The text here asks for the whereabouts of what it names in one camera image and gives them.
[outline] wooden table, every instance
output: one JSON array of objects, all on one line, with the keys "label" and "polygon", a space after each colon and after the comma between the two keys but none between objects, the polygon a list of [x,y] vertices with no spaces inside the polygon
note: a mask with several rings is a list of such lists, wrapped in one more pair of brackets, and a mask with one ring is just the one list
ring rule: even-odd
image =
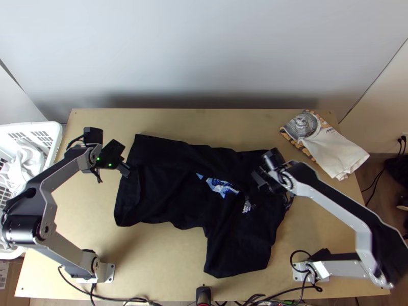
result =
[{"label": "wooden table", "polygon": [[[136,133],[230,147],[234,150],[277,147],[286,160],[312,165],[333,187],[362,203],[356,178],[332,180],[319,166],[295,149],[279,133],[279,127],[300,110],[205,110],[205,109],[73,109],[61,148],[81,135],[85,126],[104,130],[104,143],[112,138],[126,146],[127,157]],[[333,113],[318,111],[338,129]],[[64,150],[60,150],[57,160]],[[292,278],[291,252],[353,252],[354,232],[312,200],[296,197],[277,231],[267,269],[216,279],[203,272],[206,243],[201,228],[186,231],[171,223],[117,227],[113,218],[119,171],[101,171],[103,184],[93,175],[77,173],[53,193],[58,205],[57,230],[80,248],[95,250],[105,262],[116,264],[112,284],[98,284],[97,294],[109,297],[146,295],[158,301],[193,301],[195,289],[210,286],[214,300],[246,300],[254,293],[271,295],[299,287]],[[18,281],[16,296],[88,299],[68,286],[57,272],[58,263],[29,250]],[[332,277],[321,283],[323,292],[308,289],[304,298],[330,298],[389,294],[371,281]],[[299,291],[284,298],[297,299]]]}]

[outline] black cable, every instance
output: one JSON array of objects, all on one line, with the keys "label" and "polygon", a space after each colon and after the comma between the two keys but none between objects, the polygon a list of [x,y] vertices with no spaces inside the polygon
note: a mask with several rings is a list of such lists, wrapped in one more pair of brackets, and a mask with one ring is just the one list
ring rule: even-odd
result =
[{"label": "black cable", "polygon": [[[86,294],[86,295],[88,295],[88,296],[91,296],[91,293],[90,293],[90,292],[87,292],[87,291],[85,291],[85,290],[82,290],[82,289],[78,288],[77,286],[74,286],[70,281],[68,281],[68,280],[65,278],[65,276],[62,274],[62,272],[61,272],[61,268],[62,268],[62,267],[63,267],[63,266],[59,266],[59,267],[58,267],[58,273],[60,274],[60,276],[62,277],[62,279],[63,279],[67,284],[69,284],[71,287],[73,287],[74,289],[76,289],[76,290],[78,290],[78,291],[80,291],[80,292],[82,292],[82,293],[84,293],[84,294]],[[162,305],[160,305],[160,304],[157,303],[157,302],[149,301],[149,300],[147,300],[147,299],[145,299],[145,298],[142,298],[142,297],[132,297],[132,298],[129,298],[129,299],[125,299],[125,298],[113,298],[113,297],[100,296],[100,295],[97,295],[97,294],[93,294],[93,292],[92,292],[92,298],[93,298],[93,297],[96,297],[96,298],[98,298],[98,299],[105,300],[105,301],[125,302],[125,305],[126,305],[127,302],[142,302],[142,303],[148,302],[148,303],[150,303],[150,304],[153,305],[153,306],[162,306]]]},{"label": "black cable", "polygon": [[377,174],[377,176],[374,178],[374,180],[373,180],[373,182],[371,183],[371,185],[370,185],[369,187],[367,187],[366,189],[362,190],[361,192],[365,192],[365,191],[371,189],[371,187],[373,187],[373,185],[375,184],[375,182],[377,181],[377,179],[382,175],[383,172],[384,172],[384,169],[381,170],[381,171]]},{"label": "black cable", "polygon": [[276,293],[276,294],[274,294],[274,295],[268,296],[267,298],[265,298],[265,299],[263,299],[263,300],[256,301],[254,304],[257,305],[257,304],[259,304],[259,303],[261,303],[261,302],[268,302],[268,301],[273,300],[274,298],[276,298],[276,297],[278,297],[278,296],[280,296],[280,295],[282,295],[282,294],[285,294],[285,293],[288,293],[288,292],[292,292],[292,291],[296,291],[296,290],[301,290],[301,292],[300,292],[300,298],[299,298],[298,301],[297,301],[295,304],[293,304],[292,306],[296,306],[296,305],[300,304],[300,302],[301,302],[302,299],[303,299],[303,292],[304,292],[305,289],[314,288],[317,292],[322,292],[322,291],[323,291],[323,288],[321,288],[321,287],[319,287],[319,286],[317,286],[317,285],[315,285],[315,284],[312,284],[311,286],[305,286],[306,280],[308,279],[308,276],[309,276],[310,274],[311,274],[310,271],[308,271],[308,272],[306,273],[306,276],[305,276],[304,279],[303,279],[302,287],[296,287],[296,288],[292,288],[292,289],[288,289],[288,290],[281,291],[281,292]]},{"label": "black cable", "polygon": [[404,154],[405,154],[405,149],[406,149],[406,136],[405,136],[405,135],[402,135],[402,136],[401,136],[401,139],[404,141],[404,150],[402,151],[402,154],[401,154],[401,155],[404,155]]},{"label": "black cable", "polygon": [[380,177],[381,177],[381,175],[378,177],[377,181],[375,182],[373,192],[371,193],[370,197],[368,198],[368,201],[366,202],[366,207],[368,206],[368,203],[371,201],[371,199],[372,199],[373,196],[374,196],[375,189],[377,189],[377,184],[378,184],[378,182],[379,182]]},{"label": "black cable", "polygon": [[290,254],[290,257],[289,257],[290,266],[299,273],[309,272],[309,270],[299,270],[299,269],[295,268],[295,264],[293,264],[293,256],[295,256],[297,253],[305,253],[305,254],[307,254],[309,256],[308,258],[310,258],[312,256],[312,255],[310,255],[309,252],[306,252],[304,250],[296,250],[296,251],[292,252],[292,254]]},{"label": "black cable", "polygon": [[71,146],[72,146],[76,141],[79,141],[81,138],[83,138],[83,136],[84,136],[84,135],[82,134],[82,135],[80,135],[80,136],[78,136],[78,137],[72,139],[72,140],[68,143],[67,148],[66,148],[65,150],[68,150],[69,148],[71,148]]},{"label": "black cable", "polygon": [[89,298],[91,299],[92,306],[96,306],[95,302],[93,301],[93,297],[92,297],[93,291],[95,290],[95,287],[96,287],[96,283],[93,283],[92,286],[91,286],[91,292],[89,293]]},{"label": "black cable", "polygon": [[[398,143],[399,143],[399,151],[397,154],[397,157],[399,157],[399,155],[401,154],[401,150],[402,150],[402,138],[398,138],[397,139]],[[405,138],[405,142],[404,142],[404,151],[402,152],[402,155],[404,155],[405,153],[405,147],[406,147],[406,138]],[[374,178],[373,182],[371,183],[371,185],[369,187],[367,187],[366,189],[362,190],[361,192],[365,192],[367,190],[369,190],[371,187],[373,187],[373,185],[375,184],[375,182],[379,179],[379,177],[383,174],[385,168],[383,168]]]}]

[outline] white corner wall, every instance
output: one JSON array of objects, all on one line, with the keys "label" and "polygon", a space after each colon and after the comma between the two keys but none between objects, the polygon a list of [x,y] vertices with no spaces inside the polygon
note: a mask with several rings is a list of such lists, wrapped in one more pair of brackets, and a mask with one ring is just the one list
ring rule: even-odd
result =
[{"label": "white corner wall", "polygon": [[345,137],[368,152],[398,152],[397,138],[408,133],[408,42],[340,128]]},{"label": "white corner wall", "polygon": [[40,121],[47,119],[0,66],[0,124]]},{"label": "white corner wall", "polygon": [[0,59],[60,122],[86,107],[342,118],[404,42],[407,11],[407,0],[8,1]]}]

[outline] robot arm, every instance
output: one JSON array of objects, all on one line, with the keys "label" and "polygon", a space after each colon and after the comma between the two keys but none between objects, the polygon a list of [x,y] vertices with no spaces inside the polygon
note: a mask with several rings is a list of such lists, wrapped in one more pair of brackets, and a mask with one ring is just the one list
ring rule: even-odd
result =
[{"label": "robot arm", "polygon": [[408,248],[401,234],[375,213],[318,179],[305,163],[285,163],[275,148],[263,155],[265,165],[252,176],[274,193],[306,196],[355,231],[355,253],[331,254],[322,249],[309,259],[294,263],[293,277],[310,282],[328,281],[330,276],[369,278],[383,288],[394,284],[408,271]]},{"label": "robot arm", "polygon": [[98,181],[98,169],[105,166],[129,174],[121,162],[124,146],[112,140],[102,148],[103,132],[93,127],[84,128],[82,137],[84,146],[68,149],[64,159],[31,179],[22,193],[7,202],[1,218],[2,236],[8,244],[36,249],[59,262],[78,282],[110,283],[115,265],[101,262],[92,250],[79,249],[57,232],[55,224],[57,205],[51,193],[75,173],[93,173]]}]

